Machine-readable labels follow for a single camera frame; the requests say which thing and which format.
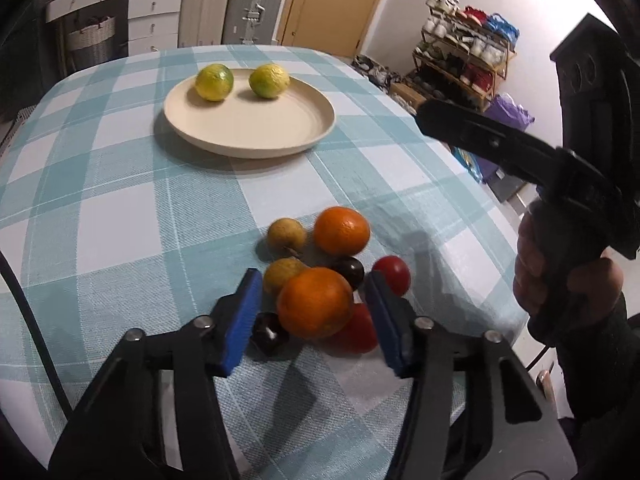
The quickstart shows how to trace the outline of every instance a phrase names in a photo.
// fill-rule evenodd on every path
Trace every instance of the black gripper handle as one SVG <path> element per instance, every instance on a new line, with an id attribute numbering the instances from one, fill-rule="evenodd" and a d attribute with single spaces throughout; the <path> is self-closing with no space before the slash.
<path id="1" fill-rule="evenodd" d="M 566 287 L 569 273 L 597 260 L 607 247 L 605 237 L 560 206 L 536 200 L 529 206 L 535 243 L 545 257 L 543 280 L 548 295 L 540 312 L 529 320 L 531 336 L 554 347 L 558 336 L 571 329 L 577 311 L 586 304 L 581 294 Z"/>

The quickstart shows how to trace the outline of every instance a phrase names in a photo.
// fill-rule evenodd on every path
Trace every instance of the table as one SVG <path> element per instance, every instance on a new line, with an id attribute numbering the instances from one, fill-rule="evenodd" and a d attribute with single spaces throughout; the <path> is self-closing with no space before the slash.
<path id="1" fill-rule="evenodd" d="M 182 79 L 211 62 L 280 63 L 322 91 L 337 123 L 306 153 L 238 160 L 184 142 L 162 115 Z M 279 46 L 169 50 L 75 73 L 38 104 L 0 165 L 0 248 L 20 280 L 75 404 L 122 333 L 178 328 L 270 260 L 260 240 L 283 216 L 312 226 L 332 205 L 369 219 L 366 267 L 410 265 L 407 298 L 450 330 L 525 315 L 511 294 L 516 236 L 451 154 L 395 102 L 333 57 Z M 64 418 L 15 301 L 0 290 L 0 407 L 46 463 Z M 379 349 L 339 358 L 308 345 L 247 355 L 216 380 L 246 478 L 383 478 L 410 382 Z M 462 384 L 455 404 L 462 405 Z M 168 446 L 175 458 L 175 447 Z"/>

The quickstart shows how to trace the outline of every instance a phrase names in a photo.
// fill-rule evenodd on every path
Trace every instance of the white drawer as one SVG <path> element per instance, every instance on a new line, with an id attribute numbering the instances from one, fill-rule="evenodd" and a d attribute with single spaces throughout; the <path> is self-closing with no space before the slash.
<path id="1" fill-rule="evenodd" d="M 129 0 L 129 19 L 153 16 L 166 12 L 180 12 L 182 0 Z"/>
<path id="2" fill-rule="evenodd" d="M 129 55 L 146 54 L 147 52 L 155 52 L 156 50 L 167 50 L 169 48 L 177 48 L 178 35 L 165 34 L 164 36 L 155 36 L 152 38 L 140 38 L 139 40 L 129 41 Z"/>
<path id="3" fill-rule="evenodd" d="M 180 12 L 132 18 L 129 20 L 129 41 L 138 40 L 139 38 L 149 38 L 151 36 L 176 34 L 178 32 L 179 21 Z"/>
<path id="4" fill-rule="evenodd" d="M 99 1 L 100 0 L 51 0 L 49 5 L 47 5 L 47 21 L 50 22 L 60 16 L 96 4 Z"/>

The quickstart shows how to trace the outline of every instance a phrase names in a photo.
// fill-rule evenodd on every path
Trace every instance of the door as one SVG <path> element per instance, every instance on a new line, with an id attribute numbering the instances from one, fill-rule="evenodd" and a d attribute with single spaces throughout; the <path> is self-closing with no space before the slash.
<path id="1" fill-rule="evenodd" d="M 293 0 L 282 44 L 353 57 L 377 0 Z"/>

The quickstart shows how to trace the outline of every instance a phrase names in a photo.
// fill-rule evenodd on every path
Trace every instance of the dark purple fruit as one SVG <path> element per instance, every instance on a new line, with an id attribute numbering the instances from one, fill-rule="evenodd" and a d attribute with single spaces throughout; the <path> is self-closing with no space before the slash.
<path id="1" fill-rule="evenodd" d="M 289 341 L 289 332 L 284 330 L 275 312 L 260 312 L 255 317 L 251 341 L 267 357 Z"/>
<path id="2" fill-rule="evenodd" d="M 351 256 L 336 260 L 329 268 L 347 280 L 353 290 L 356 290 L 364 280 L 364 267 L 359 260 Z"/>

